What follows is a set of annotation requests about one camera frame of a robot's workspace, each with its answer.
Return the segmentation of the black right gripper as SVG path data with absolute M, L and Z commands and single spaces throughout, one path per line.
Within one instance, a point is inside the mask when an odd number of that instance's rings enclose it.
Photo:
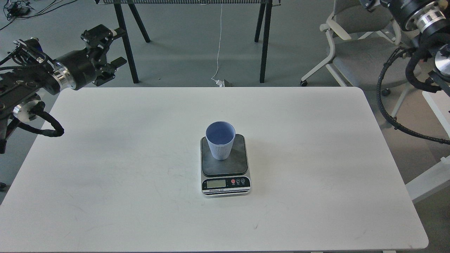
M 373 11 L 376 6 L 386 7 L 397 21 L 403 31 L 412 31 L 419 29 L 421 32 L 426 28 L 421 28 L 410 21 L 413 14 L 421 10 L 424 6 L 431 3 L 431 0 L 359 0 L 360 4 L 367 11 Z

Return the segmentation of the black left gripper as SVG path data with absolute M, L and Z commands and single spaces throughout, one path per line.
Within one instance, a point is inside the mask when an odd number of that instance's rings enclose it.
M 54 60 L 54 76 L 60 85 L 60 90 L 71 88 L 80 90 L 85 85 L 93 82 L 95 86 L 101 86 L 115 78 L 117 69 L 127 63 L 123 57 L 119 57 L 111 63 L 99 64 L 101 57 L 110 48 L 111 43 L 126 35 L 122 28 L 111 30 L 100 24 L 81 34 L 86 48 L 73 50 Z

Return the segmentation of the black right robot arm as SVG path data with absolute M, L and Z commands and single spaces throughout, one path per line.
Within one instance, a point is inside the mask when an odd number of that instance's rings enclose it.
M 401 125 L 386 111 L 381 100 L 381 83 L 385 73 L 396 59 L 403 56 L 410 57 L 405 68 L 408 83 L 422 91 L 430 93 L 444 91 L 449 94 L 449 1 L 362 0 L 360 3 L 369 12 L 372 12 L 378 5 L 387 8 L 402 31 L 419 31 L 412 48 L 396 48 L 384 63 L 376 88 L 377 103 L 381 114 L 396 130 L 421 139 L 449 144 L 449 140 L 425 136 Z M 428 59 L 432 59 L 433 69 L 429 72 L 429 78 L 422 82 L 416 78 L 414 70 L 421 60 Z

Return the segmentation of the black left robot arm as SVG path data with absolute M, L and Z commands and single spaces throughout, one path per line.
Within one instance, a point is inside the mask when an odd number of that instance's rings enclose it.
M 43 52 L 37 38 L 17 40 L 15 49 L 1 60 L 1 64 L 16 62 L 16 66 L 1 67 L 1 153 L 5 153 L 7 139 L 16 128 L 42 136 L 62 136 L 63 127 L 44 111 L 38 91 L 55 95 L 67 87 L 77 91 L 89 83 L 100 86 L 111 81 L 127 61 L 119 57 L 108 63 L 106 54 L 111 43 L 125 35 L 122 28 L 110 30 L 98 25 L 81 35 L 85 48 L 56 59 Z

